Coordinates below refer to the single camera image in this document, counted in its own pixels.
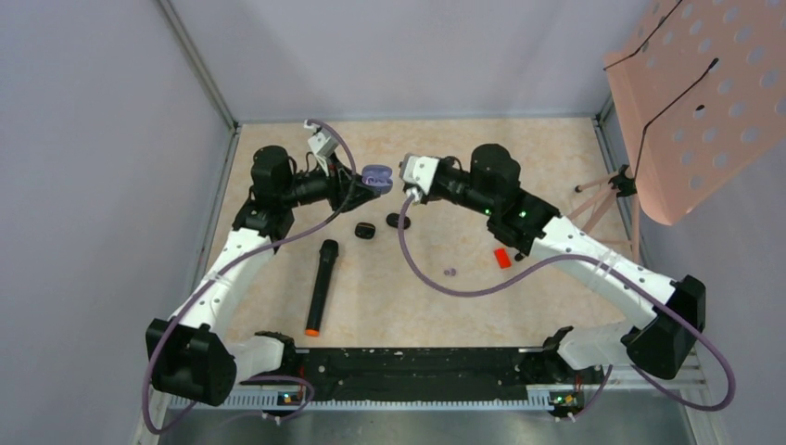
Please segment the small black earbud case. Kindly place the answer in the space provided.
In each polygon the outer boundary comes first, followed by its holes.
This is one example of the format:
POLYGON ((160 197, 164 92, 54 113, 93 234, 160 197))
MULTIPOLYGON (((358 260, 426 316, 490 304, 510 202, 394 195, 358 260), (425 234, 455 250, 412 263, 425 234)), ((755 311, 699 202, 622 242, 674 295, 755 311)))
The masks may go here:
POLYGON ((354 227, 354 235, 359 239, 371 240, 375 237, 376 227, 370 222, 358 222, 354 227))

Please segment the oval black charging case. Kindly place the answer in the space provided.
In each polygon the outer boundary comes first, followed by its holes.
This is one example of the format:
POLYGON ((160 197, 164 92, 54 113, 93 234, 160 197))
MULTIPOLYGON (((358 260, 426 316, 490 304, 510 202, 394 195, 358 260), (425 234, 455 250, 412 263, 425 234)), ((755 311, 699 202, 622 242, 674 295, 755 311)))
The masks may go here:
POLYGON ((386 224, 392 228, 401 228, 407 230, 411 227, 411 219, 408 216, 402 216, 399 213, 391 212, 386 216, 386 224))

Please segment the silver lilac oval case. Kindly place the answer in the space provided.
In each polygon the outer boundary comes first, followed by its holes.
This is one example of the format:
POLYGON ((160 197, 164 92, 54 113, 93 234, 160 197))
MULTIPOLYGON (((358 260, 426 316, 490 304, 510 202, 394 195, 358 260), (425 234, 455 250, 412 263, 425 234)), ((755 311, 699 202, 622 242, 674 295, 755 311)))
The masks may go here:
POLYGON ((361 170, 362 183, 375 189, 380 195, 389 193, 393 188, 392 168, 382 164, 369 164, 361 170))

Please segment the red block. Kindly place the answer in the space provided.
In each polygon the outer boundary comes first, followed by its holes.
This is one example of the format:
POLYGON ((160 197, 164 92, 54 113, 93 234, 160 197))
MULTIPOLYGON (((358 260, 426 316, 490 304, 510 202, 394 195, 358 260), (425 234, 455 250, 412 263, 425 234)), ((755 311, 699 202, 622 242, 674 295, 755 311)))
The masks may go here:
POLYGON ((501 269, 508 269, 512 267, 512 260, 506 248, 496 248, 493 251, 494 258, 501 269))

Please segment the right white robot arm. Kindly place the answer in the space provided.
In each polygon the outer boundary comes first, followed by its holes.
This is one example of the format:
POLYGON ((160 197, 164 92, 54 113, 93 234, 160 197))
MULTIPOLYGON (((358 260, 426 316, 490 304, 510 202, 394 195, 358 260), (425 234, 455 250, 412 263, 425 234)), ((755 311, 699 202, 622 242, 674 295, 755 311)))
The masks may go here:
POLYGON ((664 380, 677 375, 696 342, 693 332, 704 330, 702 281, 656 273, 592 238, 521 187, 521 166, 503 146, 478 146, 466 170, 450 157, 418 160, 415 167, 425 199, 485 215, 504 246, 567 273, 623 314, 618 323, 568 330, 543 357, 550 379, 567 382, 580 369, 620 364, 664 380))

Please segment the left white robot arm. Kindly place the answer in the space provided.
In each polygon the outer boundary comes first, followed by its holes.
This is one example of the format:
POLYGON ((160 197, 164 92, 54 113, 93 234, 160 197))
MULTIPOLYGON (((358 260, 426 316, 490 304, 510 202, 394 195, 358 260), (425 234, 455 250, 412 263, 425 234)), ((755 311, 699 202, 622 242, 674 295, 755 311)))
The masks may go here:
POLYGON ((169 319, 155 319, 146 330, 146 375, 157 391, 218 406, 252 376, 264 373, 280 384, 291 380, 298 360, 285 350, 283 337, 227 342, 235 310, 261 267, 293 238, 294 208, 325 201, 334 213, 348 212, 392 186, 387 167, 371 165, 360 174, 336 156, 324 167, 299 172, 281 146, 254 154, 251 179, 222 252, 200 285, 169 319))

